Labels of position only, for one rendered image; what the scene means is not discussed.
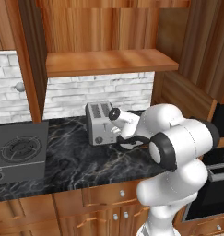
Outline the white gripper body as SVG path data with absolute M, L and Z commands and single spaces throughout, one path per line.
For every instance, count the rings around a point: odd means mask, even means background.
M 133 135 L 132 125 L 126 124 L 123 127 L 115 126 L 111 129 L 114 134 L 121 136 L 123 139 L 130 138 Z

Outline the wooden cabinet shelf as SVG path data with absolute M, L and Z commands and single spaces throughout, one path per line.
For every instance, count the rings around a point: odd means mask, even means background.
M 156 49 L 49 53 L 48 77 L 73 77 L 177 70 L 179 64 Z

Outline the wooden base cabinet door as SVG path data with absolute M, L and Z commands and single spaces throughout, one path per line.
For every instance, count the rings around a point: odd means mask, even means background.
M 119 236 L 120 208 L 59 218 L 63 236 Z
M 139 228 L 146 222 L 149 207 L 140 204 L 123 206 L 120 215 L 120 236 L 136 236 Z

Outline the wooden cabinet door with knob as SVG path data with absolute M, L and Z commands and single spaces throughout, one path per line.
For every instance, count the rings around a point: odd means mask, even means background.
M 47 48 L 35 0 L 5 0 L 32 122 L 40 123 L 47 89 Z

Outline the wooden base cabinet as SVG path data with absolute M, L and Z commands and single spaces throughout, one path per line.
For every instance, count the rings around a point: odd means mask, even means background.
M 0 202 L 0 236 L 61 236 L 52 196 Z

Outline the silver toaster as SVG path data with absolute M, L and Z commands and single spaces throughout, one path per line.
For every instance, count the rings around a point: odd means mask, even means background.
M 88 140 L 92 146 L 113 144 L 117 135 L 112 132 L 114 125 L 109 119 L 112 104 L 108 101 L 90 102 L 85 107 Z

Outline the wooden drawer front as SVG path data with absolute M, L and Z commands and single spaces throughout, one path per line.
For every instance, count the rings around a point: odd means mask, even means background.
M 135 180 L 83 188 L 83 206 L 115 206 L 124 203 L 133 203 L 137 200 L 136 187 L 138 184 L 139 180 Z M 124 197 L 120 197 L 120 190 L 125 191 Z

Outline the wooden side panel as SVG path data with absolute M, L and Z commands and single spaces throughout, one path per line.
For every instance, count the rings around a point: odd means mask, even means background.
M 171 103 L 183 116 L 211 121 L 217 101 L 177 71 L 156 72 L 151 104 Z

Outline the grey gas hob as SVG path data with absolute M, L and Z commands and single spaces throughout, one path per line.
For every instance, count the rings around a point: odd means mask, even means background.
M 44 177 L 48 122 L 0 125 L 0 184 Z

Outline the black oven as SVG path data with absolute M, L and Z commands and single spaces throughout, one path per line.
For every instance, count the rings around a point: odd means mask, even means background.
M 215 109 L 212 123 L 224 137 L 224 104 L 218 104 Z M 203 163 L 207 166 L 224 163 L 224 147 L 218 147 L 206 153 Z M 194 202 L 187 205 L 183 221 L 205 218 L 224 213 L 224 181 L 210 182 L 198 192 Z

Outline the wooden drawer under oven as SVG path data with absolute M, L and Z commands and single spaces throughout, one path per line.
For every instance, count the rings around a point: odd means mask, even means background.
M 218 230 L 217 225 L 220 225 L 222 230 Z M 214 236 L 220 233 L 224 233 L 224 217 L 199 222 L 191 231 L 192 236 Z

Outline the wooden wall cabinet body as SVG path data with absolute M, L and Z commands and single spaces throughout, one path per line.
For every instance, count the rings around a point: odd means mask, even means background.
M 152 49 L 159 13 L 191 0 L 35 0 L 50 53 Z

